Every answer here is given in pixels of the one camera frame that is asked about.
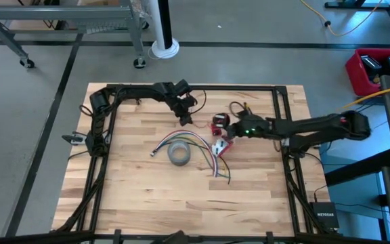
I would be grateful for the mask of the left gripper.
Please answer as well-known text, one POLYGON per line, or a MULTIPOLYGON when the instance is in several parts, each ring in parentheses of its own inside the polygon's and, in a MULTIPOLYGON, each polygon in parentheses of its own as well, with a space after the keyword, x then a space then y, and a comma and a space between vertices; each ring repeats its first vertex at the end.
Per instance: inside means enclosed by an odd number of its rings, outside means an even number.
POLYGON ((180 117, 180 125, 193 124, 189 109, 197 104, 197 99, 190 94, 187 94, 184 98, 176 99, 173 104, 173 112, 176 117, 180 117))

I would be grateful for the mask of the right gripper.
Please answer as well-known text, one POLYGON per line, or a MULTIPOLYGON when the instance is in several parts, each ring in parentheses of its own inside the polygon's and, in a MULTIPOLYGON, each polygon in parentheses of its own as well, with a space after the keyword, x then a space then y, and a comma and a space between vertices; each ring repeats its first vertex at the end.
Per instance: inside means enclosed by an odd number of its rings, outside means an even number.
POLYGON ((229 137, 267 138, 271 132, 271 123, 257 115, 247 115, 227 126, 229 137))

